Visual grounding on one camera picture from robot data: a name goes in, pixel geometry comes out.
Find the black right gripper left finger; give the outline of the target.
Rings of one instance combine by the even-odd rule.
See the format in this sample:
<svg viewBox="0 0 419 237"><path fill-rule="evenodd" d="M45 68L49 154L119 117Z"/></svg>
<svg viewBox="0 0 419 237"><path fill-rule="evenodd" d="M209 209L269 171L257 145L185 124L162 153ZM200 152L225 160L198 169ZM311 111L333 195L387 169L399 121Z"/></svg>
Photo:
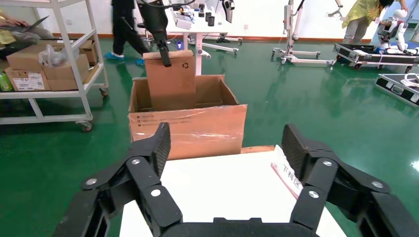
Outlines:
<svg viewBox="0 0 419 237"><path fill-rule="evenodd" d="M153 136L134 141L121 160L86 178L53 236L105 237L110 219L132 201L155 237L181 224L182 212L161 182L170 145L169 124L162 122Z"/></svg>

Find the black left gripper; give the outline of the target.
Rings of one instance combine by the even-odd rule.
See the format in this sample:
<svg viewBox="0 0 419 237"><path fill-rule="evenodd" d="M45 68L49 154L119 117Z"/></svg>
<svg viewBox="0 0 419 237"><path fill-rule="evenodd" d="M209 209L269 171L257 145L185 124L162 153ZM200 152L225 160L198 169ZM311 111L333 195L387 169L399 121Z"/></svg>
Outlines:
<svg viewBox="0 0 419 237"><path fill-rule="evenodd" d="M138 9L145 28L153 35L160 52L163 65L171 67L167 45L168 18L162 0L137 0Z"/></svg>

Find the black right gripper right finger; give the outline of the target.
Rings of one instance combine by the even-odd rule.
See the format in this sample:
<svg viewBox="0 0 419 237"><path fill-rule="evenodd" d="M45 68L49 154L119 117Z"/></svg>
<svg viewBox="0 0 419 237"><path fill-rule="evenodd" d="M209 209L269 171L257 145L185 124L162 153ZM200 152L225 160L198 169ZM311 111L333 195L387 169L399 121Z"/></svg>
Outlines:
<svg viewBox="0 0 419 237"><path fill-rule="evenodd" d="M326 144L286 124L282 150L302 190L290 222L317 231L326 203L338 207L363 237L416 237L419 226L382 180L345 162Z"/></svg>

